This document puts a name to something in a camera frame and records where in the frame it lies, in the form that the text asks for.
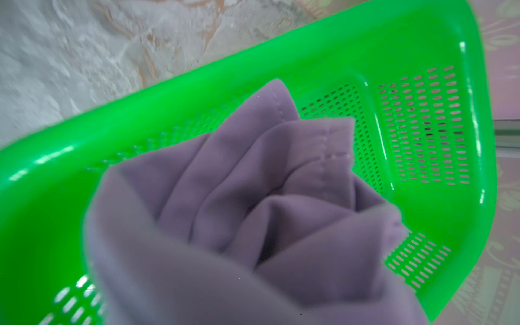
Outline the lavender skirt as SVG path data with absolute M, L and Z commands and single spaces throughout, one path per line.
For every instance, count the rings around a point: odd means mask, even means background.
M 354 121 L 303 120 L 285 84 L 212 133 L 103 175 L 85 246 L 105 324 L 426 324 L 383 264 L 399 209 L 352 171 Z

